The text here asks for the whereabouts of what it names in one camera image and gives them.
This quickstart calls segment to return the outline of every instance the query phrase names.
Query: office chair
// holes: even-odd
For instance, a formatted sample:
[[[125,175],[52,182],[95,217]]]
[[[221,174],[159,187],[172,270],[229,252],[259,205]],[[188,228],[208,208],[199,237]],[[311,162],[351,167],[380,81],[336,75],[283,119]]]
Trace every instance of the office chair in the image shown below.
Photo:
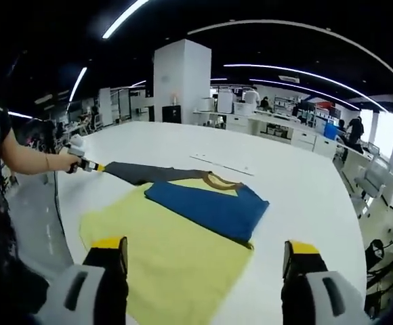
[[[380,154],[380,148],[370,142],[367,145],[367,149],[368,149],[368,152],[374,156],[377,154]]]
[[[362,188],[363,192],[360,196],[352,196],[352,199],[361,199],[365,202],[365,196],[367,195],[373,199],[379,198],[386,188],[390,171],[391,165],[388,161],[379,155],[374,156],[367,168],[361,169],[358,177],[355,177],[356,185]],[[361,214],[365,215],[368,208],[367,202],[365,202],[365,210],[359,214],[359,217]]]

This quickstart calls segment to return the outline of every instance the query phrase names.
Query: office desk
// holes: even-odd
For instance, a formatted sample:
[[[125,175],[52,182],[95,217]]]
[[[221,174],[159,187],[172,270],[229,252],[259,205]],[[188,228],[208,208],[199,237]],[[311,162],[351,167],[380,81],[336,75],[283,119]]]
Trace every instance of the office desk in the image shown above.
[[[281,118],[285,118],[289,121],[293,121],[295,123],[301,123],[300,120],[296,117],[296,116],[287,116],[284,114],[278,114],[278,113],[272,113],[272,112],[268,112],[265,110],[255,110],[254,111],[257,114],[262,114],[262,115],[266,115],[266,116],[274,116],[274,117],[281,117]]]
[[[359,224],[329,159],[260,137],[169,123],[130,122],[84,139],[86,157],[99,163],[116,160],[213,171],[247,184],[270,202],[253,233],[253,256],[212,324],[282,324],[284,242],[289,239],[317,247],[327,267],[339,271],[365,298],[367,271]],[[191,158],[195,153],[241,161],[254,176]],[[58,173],[60,214],[75,263],[87,254],[79,237],[82,214],[102,209],[132,188],[108,174]]]
[[[293,130],[300,130],[300,131],[305,131],[307,133],[311,133],[314,135],[317,135],[318,133],[316,132],[315,129],[311,128],[311,127],[307,127],[306,125],[300,124],[300,123],[296,123],[293,121],[287,121],[281,118],[276,118],[274,116],[267,116],[267,115],[262,115],[262,114],[254,114],[251,116],[248,116],[249,121],[252,122],[256,122],[256,123],[271,123],[271,124],[276,124],[276,125],[280,125],[282,127],[288,127],[291,128]],[[255,133],[255,130],[257,130],[257,128],[252,127],[252,132],[253,135],[257,135]]]

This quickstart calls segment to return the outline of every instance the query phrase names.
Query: yellow towel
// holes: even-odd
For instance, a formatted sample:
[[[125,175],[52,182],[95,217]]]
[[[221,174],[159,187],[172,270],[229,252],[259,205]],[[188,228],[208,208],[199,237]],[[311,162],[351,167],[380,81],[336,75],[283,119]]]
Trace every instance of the yellow towel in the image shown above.
[[[236,195],[234,190],[215,190],[201,179],[173,183]],[[151,185],[83,216],[85,248],[127,236],[127,312],[140,325],[208,324],[252,251],[145,199]]]

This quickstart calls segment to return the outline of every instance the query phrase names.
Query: person's arm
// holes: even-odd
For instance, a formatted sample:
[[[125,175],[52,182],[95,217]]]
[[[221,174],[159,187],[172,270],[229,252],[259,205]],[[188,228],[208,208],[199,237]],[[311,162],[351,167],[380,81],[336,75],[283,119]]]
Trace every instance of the person's arm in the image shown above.
[[[13,129],[3,140],[0,155],[4,163],[17,173],[34,175],[46,171],[69,171],[80,158],[72,154],[45,154],[29,147],[21,146],[14,136]]]

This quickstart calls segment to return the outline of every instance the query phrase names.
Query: person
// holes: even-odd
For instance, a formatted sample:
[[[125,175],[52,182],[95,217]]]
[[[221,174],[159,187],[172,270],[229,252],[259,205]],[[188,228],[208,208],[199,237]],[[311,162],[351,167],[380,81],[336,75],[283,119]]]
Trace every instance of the person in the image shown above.
[[[94,131],[96,129],[96,116],[99,115],[99,109],[98,107],[94,104],[93,107],[91,107],[91,120],[90,120],[90,129]]]
[[[48,120],[43,123],[42,127],[44,131],[43,139],[45,142],[46,152],[56,154],[54,138],[55,123],[52,120]]]
[[[362,124],[362,119],[360,116],[352,119],[347,127],[347,129],[352,128],[350,133],[349,142],[351,144],[356,144],[362,134],[364,134],[364,125]]]
[[[344,141],[345,145],[350,147],[353,150],[356,150],[360,154],[363,153],[362,146],[358,144],[358,141],[362,134],[364,134],[364,126],[362,124],[362,119],[360,116],[352,119],[348,124],[346,131],[352,128],[350,133],[350,137],[347,139],[345,136],[341,136],[341,139]],[[344,150],[342,161],[345,163],[348,156],[348,150]]]
[[[27,175],[69,171],[72,164],[79,162],[78,157],[67,153],[46,154],[21,146],[15,138],[8,112],[3,109],[0,109],[0,157],[12,171]],[[40,294],[35,296],[33,293],[41,288]],[[18,258],[8,203],[0,191],[0,323],[11,320],[32,324],[29,315],[44,303],[46,288],[47,282],[29,271]]]
[[[263,98],[262,102],[260,103],[260,107],[263,108],[263,110],[269,109],[269,98],[267,96]]]
[[[257,87],[252,87],[245,93],[245,97],[243,98],[245,103],[254,105],[255,108],[260,104],[260,95],[257,92]]]
[[[345,120],[339,120],[338,122],[338,130],[341,132],[346,132],[346,129],[344,128],[344,125],[346,125]]]

